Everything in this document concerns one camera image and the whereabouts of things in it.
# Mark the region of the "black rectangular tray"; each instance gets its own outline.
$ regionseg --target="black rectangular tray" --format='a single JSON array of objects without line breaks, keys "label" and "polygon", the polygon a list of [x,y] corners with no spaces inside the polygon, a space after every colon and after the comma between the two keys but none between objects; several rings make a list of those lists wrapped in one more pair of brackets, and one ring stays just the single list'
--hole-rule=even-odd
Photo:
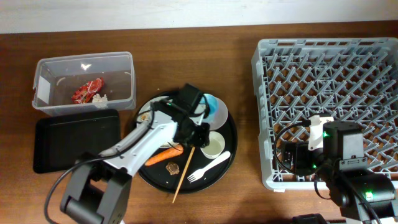
[{"label": "black rectangular tray", "polygon": [[84,152],[97,155],[120,139],[116,110],[41,119],[36,124],[33,170],[42,174],[68,169]]}]

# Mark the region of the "green led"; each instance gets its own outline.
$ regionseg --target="green led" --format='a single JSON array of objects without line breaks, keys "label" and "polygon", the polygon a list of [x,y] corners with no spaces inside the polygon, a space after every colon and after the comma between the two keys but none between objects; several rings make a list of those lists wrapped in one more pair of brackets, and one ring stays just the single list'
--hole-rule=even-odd
[{"label": "green led", "polygon": [[328,136],[330,136],[328,133],[326,133],[326,131],[324,131],[323,132],[323,137],[325,138],[325,137],[328,137]]},{"label": "green led", "polygon": [[373,198],[372,192],[365,192],[366,199]]}]

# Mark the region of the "chopstick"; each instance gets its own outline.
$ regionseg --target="chopstick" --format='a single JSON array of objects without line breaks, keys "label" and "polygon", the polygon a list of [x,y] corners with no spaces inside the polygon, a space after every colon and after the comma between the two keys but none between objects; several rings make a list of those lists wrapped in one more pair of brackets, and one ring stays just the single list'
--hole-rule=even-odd
[{"label": "chopstick", "polygon": [[173,203],[174,203],[174,201],[175,201],[175,198],[177,197],[178,191],[180,190],[182,181],[184,180],[185,173],[187,172],[189,163],[191,162],[191,159],[192,159],[192,155],[193,155],[194,150],[195,150],[195,147],[192,147],[191,154],[189,154],[187,164],[186,164],[185,167],[184,167],[184,171],[182,172],[180,182],[178,183],[177,189],[176,189],[176,191],[175,191],[174,198],[173,198]]}]

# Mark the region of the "fork handle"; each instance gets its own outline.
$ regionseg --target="fork handle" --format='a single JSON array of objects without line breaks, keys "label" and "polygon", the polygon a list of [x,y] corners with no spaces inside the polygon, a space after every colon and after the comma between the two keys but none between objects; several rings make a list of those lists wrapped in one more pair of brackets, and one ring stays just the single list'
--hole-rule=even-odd
[{"label": "fork handle", "polygon": [[211,163],[209,163],[207,166],[203,168],[204,172],[210,170],[214,166],[220,164],[224,160],[228,159],[231,156],[231,153],[229,151],[223,152],[221,155],[219,155],[216,159],[214,159]]}]

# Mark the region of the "white label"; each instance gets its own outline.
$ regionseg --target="white label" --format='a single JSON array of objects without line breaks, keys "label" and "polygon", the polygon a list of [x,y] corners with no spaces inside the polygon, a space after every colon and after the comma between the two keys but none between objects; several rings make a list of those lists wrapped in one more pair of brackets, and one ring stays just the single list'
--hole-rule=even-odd
[{"label": "white label", "polygon": [[51,84],[45,78],[39,78],[39,87],[37,89],[37,97],[44,101],[46,104],[49,103],[50,98],[50,87]]},{"label": "white label", "polygon": [[285,193],[285,189],[274,189],[274,192]]}]

